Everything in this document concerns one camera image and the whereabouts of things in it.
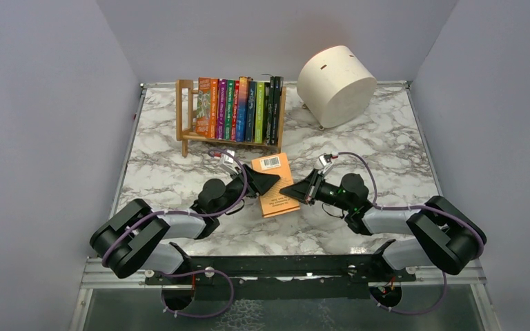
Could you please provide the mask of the plain orange paperback book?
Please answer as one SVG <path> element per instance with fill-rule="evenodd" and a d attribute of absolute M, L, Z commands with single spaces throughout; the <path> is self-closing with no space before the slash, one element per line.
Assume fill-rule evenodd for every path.
<path fill-rule="evenodd" d="M 280 180 L 259 198 L 264 218 L 286 214 L 300 209 L 300 203 L 290 197 L 281 194 L 282 188 L 293 185 L 288 157 L 285 152 L 267 157 L 253 159 L 251 165 L 254 170 L 264 174 L 276 174 Z"/>

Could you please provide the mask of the wooden dowel rack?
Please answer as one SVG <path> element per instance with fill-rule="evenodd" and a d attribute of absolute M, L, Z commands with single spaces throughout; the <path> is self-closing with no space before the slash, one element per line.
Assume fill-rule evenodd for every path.
<path fill-rule="evenodd" d="M 233 141 L 226 139 L 211 139 L 194 131 L 193 121 L 195 119 L 195 102 L 194 97 L 198 95 L 199 90 L 195 88 L 194 81 L 180 79 L 175 84 L 176 88 L 176 106 L 175 106 L 175 122 L 176 122 L 176 140 L 181 142 L 181 155 L 188 156 L 188 143 L 190 141 L 201 141 L 205 143 L 221 143 L 228 146 L 244 146 L 252 148 L 266 148 L 276 150 L 277 153 L 282 151 L 284 124 L 285 124 L 285 101 L 286 101 L 286 86 L 282 87 L 279 96 L 279 119 L 277 124 L 277 141 L 275 143 L 255 143 L 254 141 Z"/>

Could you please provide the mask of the red spine paperback book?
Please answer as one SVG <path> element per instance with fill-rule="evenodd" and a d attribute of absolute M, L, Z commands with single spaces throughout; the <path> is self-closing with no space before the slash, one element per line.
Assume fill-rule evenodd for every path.
<path fill-rule="evenodd" d="M 233 90 L 233 116 L 231 123 L 231 141 L 236 141 L 236 123 L 237 123 L 237 109 L 238 109 L 238 95 L 239 95 L 239 80 L 235 80 Z"/>

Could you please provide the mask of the purple spine paperback book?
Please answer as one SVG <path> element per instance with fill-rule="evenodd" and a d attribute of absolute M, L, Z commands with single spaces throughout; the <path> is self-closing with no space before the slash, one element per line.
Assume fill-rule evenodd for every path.
<path fill-rule="evenodd" d="M 216 139 L 224 139 L 224 123 L 226 111 L 226 91 L 228 87 L 227 79 L 220 79 L 218 85 L 218 104 L 217 104 L 217 124 Z"/>

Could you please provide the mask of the green cartoon paperback book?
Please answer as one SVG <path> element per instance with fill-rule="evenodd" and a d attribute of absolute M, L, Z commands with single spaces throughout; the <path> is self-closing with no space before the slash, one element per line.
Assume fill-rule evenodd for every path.
<path fill-rule="evenodd" d="M 232 139 L 232 122 L 233 122 L 233 99 L 235 91 L 235 80 L 228 79 L 226 85 L 226 108 L 224 122 L 224 139 Z"/>

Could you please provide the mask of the blue cover paperback book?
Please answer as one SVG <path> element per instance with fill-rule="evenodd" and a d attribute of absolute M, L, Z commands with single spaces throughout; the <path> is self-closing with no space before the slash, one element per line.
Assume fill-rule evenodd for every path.
<path fill-rule="evenodd" d="M 237 120 L 236 120 L 236 131 L 235 131 L 236 142 L 245 141 L 248 90 L 249 90 L 249 85 L 251 81 L 252 79 L 250 77 L 239 78 L 239 88 L 238 88 L 238 97 L 237 97 Z"/>

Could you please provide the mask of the orange cartoon paperback book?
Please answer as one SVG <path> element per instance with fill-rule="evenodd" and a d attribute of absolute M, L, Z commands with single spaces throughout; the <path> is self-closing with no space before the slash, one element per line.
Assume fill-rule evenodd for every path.
<path fill-rule="evenodd" d="M 218 85 L 216 78 L 200 77 L 198 80 L 195 132 L 208 139 L 216 138 Z"/>

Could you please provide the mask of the dark green hardcover book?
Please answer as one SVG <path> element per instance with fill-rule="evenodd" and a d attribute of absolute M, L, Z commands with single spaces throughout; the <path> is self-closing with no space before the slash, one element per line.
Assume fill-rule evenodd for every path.
<path fill-rule="evenodd" d="M 280 128 L 280 108 L 282 89 L 284 85 L 284 78 L 276 76 L 274 80 L 275 86 L 273 90 L 273 118 L 272 118 L 272 134 L 271 139 L 274 145 L 278 144 L 279 139 L 279 128 Z"/>

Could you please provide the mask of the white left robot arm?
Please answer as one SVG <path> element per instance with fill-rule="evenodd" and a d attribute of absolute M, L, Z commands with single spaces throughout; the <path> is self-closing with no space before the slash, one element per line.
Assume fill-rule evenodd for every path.
<path fill-rule="evenodd" d="M 89 240 L 102 264 L 124 279 L 140 269 L 165 274 L 186 273 L 189 258 L 175 243 L 164 239 L 199 240 L 220 225 L 219 217 L 236 212 L 244 198 L 266 194 L 281 179 L 244 164 L 235 169 L 229 183 L 210 179 L 186 210 L 154 211 L 143 199 L 129 202 L 111 217 Z"/>

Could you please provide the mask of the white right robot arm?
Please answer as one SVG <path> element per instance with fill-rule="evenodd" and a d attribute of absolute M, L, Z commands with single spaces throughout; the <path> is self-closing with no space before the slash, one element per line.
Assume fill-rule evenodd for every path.
<path fill-rule="evenodd" d="M 328 183 L 319 170 L 305 179 L 282 188 L 280 194 L 303 204 L 317 201 L 342 210 L 343 220 L 356 234 L 405 234 L 379 251 L 379 257 L 392 270 L 434 265 L 457 275 L 468 262 L 484 251 L 486 235 L 454 205 L 441 196 L 423 205 L 377 207 L 369 200 L 369 189 L 359 174 L 348 173 L 339 185 Z"/>

